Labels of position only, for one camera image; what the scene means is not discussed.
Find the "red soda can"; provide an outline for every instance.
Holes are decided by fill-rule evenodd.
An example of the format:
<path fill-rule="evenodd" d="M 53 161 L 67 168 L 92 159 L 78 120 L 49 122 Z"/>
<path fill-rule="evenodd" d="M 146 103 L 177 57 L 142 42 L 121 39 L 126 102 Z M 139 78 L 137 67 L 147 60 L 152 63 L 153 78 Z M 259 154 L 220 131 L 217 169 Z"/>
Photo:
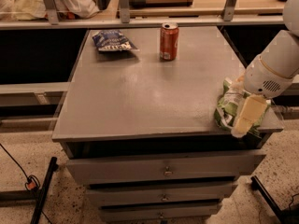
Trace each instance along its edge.
<path fill-rule="evenodd" d="M 160 32 L 160 57 L 174 60 L 178 50 L 178 25 L 173 22 L 163 23 Z"/>

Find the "black cable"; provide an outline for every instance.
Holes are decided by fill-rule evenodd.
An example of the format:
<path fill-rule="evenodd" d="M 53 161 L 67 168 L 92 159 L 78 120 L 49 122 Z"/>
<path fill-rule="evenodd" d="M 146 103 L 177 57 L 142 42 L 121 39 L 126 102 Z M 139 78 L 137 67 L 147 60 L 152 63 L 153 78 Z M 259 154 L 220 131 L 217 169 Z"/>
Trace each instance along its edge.
<path fill-rule="evenodd" d="M 262 209 L 260 209 L 259 211 L 259 223 L 262 224 L 262 221 L 261 221 L 261 213 L 262 213 Z"/>
<path fill-rule="evenodd" d="M 35 200 L 37 201 L 37 197 L 35 196 L 35 193 L 36 193 L 36 191 L 39 190 L 39 187 L 40 187 L 40 182 L 39 182 L 38 178 L 35 175 L 29 175 L 28 176 L 26 174 L 26 172 L 23 170 L 23 168 L 19 165 L 19 163 L 10 155 L 10 153 L 3 147 L 3 145 L 1 143 L 0 143 L 0 146 L 8 154 L 8 156 L 20 167 L 20 169 L 22 170 L 22 172 L 24 173 L 24 175 L 25 175 L 25 177 L 27 179 L 27 182 L 25 183 L 25 188 L 33 194 Z M 32 182 L 34 183 L 35 187 L 32 188 L 32 189 L 30 189 L 29 185 Z M 42 210 L 41 210 L 41 213 L 45 216 L 45 218 L 49 222 L 49 224 L 52 224 L 52 222 L 49 220 L 49 218 L 47 217 L 47 215 Z"/>
<path fill-rule="evenodd" d="M 290 211 L 291 211 L 291 205 L 292 205 L 292 203 L 293 203 L 293 198 L 294 198 L 295 196 L 299 196 L 299 193 L 296 193 L 296 194 L 292 195 L 292 201 L 291 201 L 290 204 L 289 204 L 289 210 L 290 210 Z"/>
<path fill-rule="evenodd" d="M 8 156 L 14 161 L 16 162 L 16 164 L 21 168 L 22 172 L 24 173 L 24 175 L 26 176 L 26 179 L 28 180 L 28 175 L 25 173 L 25 171 L 22 169 L 22 167 L 19 165 L 19 163 L 10 155 L 10 153 L 3 147 L 2 144 L 0 144 L 1 148 L 8 154 Z"/>

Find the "drawer cabinet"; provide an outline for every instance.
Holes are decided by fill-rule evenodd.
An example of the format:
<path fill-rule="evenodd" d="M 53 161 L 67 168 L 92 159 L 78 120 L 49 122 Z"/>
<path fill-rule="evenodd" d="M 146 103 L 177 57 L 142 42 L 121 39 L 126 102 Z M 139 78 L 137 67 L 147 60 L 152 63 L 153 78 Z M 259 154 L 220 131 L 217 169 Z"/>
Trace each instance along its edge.
<path fill-rule="evenodd" d="M 100 217 L 103 221 L 124 221 L 138 219 L 164 219 L 170 217 L 196 217 L 217 214 L 220 203 L 190 203 L 174 205 L 153 205 L 128 207 L 124 209 L 102 209 Z"/>
<path fill-rule="evenodd" d="M 236 182 L 192 182 L 125 188 L 87 189 L 86 196 L 95 206 L 139 203 L 173 203 L 198 200 L 222 200 L 229 197 Z"/>
<path fill-rule="evenodd" d="M 261 150 L 140 155 L 70 160 L 79 184 L 250 175 L 262 161 Z"/>

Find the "floor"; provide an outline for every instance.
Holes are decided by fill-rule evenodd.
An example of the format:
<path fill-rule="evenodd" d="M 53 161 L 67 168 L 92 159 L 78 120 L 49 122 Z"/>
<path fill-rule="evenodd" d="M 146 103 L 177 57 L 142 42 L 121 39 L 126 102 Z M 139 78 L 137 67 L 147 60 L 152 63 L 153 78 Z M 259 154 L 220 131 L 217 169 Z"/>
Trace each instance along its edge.
<path fill-rule="evenodd" d="M 102 223 L 97 209 L 84 198 L 85 189 L 77 185 L 65 168 L 67 157 L 61 146 L 51 141 L 49 121 L 36 119 L 3 120 L 0 126 L 0 143 L 20 163 L 28 175 L 36 175 L 42 182 L 50 158 L 58 158 L 59 169 L 54 173 L 44 213 L 53 224 Z M 285 130 L 274 133 L 263 146 L 266 158 L 255 170 L 280 209 L 287 208 L 292 195 L 299 192 L 299 119 L 285 120 Z M 19 167 L 0 148 L 0 190 L 24 189 L 24 175 Z M 252 191 L 250 176 L 238 179 L 233 195 L 224 199 L 222 208 L 212 217 L 173 218 L 171 224 L 254 224 L 279 223 L 261 194 Z M 30 223 L 34 202 L 0 203 L 0 224 Z M 39 223 L 49 223 L 43 216 Z M 128 224 L 151 224 L 154 221 L 133 221 Z"/>

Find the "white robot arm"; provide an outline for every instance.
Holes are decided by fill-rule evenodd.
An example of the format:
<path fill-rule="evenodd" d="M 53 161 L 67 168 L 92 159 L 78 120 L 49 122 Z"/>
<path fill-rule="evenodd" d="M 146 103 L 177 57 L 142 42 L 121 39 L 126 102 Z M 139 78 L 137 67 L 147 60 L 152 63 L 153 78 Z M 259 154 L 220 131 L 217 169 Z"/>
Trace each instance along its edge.
<path fill-rule="evenodd" d="M 281 30 L 246 69 L 244 88 L 250 93 L 277 97 L 299 73 L 299 0 L 286 2 L 283 21 L 289 31 Z"/>

